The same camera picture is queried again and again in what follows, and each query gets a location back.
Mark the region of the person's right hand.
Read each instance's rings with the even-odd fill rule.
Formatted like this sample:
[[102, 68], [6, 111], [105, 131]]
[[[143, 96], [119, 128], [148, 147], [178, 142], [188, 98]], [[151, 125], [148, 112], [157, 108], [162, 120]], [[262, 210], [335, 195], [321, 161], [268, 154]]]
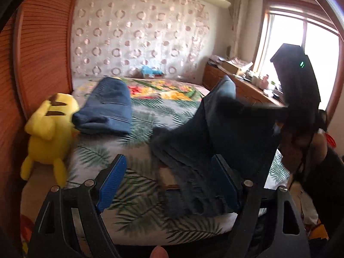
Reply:
[[321, 163], [328, 151], [327, 139], [323, 131], [315, 134], [297, 134], [285, 129], [279, 146], [282, 163], [291, 173], [308, 171]]

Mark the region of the person's left hand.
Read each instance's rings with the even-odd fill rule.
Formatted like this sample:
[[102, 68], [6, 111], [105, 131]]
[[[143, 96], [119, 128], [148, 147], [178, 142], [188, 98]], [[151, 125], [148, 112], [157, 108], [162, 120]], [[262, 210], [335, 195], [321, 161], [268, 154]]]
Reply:
[[150, 258], [169, 258], [169, 255], [163, 247], [156, 246], [151, 252]]

